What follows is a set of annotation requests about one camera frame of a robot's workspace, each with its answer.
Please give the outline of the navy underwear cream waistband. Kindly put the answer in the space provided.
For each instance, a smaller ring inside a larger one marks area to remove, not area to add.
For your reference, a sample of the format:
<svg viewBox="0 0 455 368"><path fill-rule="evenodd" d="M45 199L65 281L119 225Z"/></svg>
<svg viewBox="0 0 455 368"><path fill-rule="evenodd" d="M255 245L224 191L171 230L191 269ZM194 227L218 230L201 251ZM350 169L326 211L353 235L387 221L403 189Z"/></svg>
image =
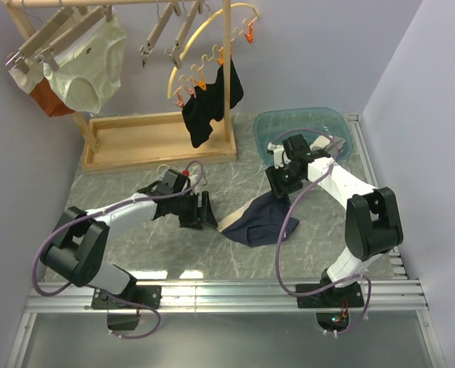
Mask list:
<svg viewBox="0 0 455 368"><path fill-rule="evenodd" d="M275 245L291 202L271 191L251 199L218 223L218 231L233 242L256 248Z"/></svg>

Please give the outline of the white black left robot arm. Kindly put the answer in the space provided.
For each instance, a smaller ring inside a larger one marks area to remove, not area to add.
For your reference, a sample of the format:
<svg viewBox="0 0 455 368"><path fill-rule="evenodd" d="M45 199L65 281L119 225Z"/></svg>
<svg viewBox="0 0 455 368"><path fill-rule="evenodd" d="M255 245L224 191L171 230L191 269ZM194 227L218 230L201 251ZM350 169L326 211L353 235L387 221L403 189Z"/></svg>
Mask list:
<svg viewBox="0 0 455 368"><path fill-rule="evenodd" d="M174 215L182 228L217 228L209 194L197 193L198 179L188 171L168 169L162 179L139 189L121 202L101 209L64 211L38 261L69 284L89 286L117 308L159 307L161 288L147 291L128 271L105 261L108 241L120 232L144 222Z"/></svg>

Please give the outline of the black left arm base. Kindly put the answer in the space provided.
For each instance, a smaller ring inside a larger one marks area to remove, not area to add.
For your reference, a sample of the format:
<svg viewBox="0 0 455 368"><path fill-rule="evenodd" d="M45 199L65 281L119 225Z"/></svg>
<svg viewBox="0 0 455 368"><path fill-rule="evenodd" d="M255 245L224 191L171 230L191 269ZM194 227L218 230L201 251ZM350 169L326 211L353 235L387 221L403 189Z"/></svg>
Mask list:
<svg viewBox="0 0 455 368"><path fill-rule="evenodd" d="M162 297L162 287L159 285L136 285L130 291L118 296L116 301L106 295L104 291L94 291L91 308L94 310L118 310L133 308L131 303L146 305L158 309Z"/></svg>

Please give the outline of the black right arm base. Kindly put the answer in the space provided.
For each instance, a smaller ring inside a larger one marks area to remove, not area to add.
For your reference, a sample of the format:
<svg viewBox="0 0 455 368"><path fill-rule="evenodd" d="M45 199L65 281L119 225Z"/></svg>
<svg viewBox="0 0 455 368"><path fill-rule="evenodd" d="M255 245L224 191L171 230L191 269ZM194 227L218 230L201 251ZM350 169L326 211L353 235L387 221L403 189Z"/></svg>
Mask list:
<svg viewBox="0 0 455 368"><path fill-rule="evenodd" d="M341 288L331 287L329 290L318 294L297 298L299 309L340 308L344 305L348 307L363 307L364 304L362 289L358 282Z"/></svg>

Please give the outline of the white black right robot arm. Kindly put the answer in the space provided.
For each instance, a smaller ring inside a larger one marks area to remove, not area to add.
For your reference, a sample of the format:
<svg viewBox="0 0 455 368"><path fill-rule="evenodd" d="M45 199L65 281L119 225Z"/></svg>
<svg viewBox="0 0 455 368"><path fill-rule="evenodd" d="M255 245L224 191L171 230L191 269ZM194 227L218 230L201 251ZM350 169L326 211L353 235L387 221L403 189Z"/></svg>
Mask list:
<svg viewBox="0 0 455 368"><path fill-rule="evenodd" d="M344 140L320 135L308 143L291 130L282 143L268 143L273 165L266 170L272 193L280 198L296 192L290 218L303 196L316 187L331 195L345 210L345 248L322 273L318 284L298 284L291 291L279 285L299 306L340 307L355 296L365 270L404 240L395 193L370 185L337 162Z"/></svg>

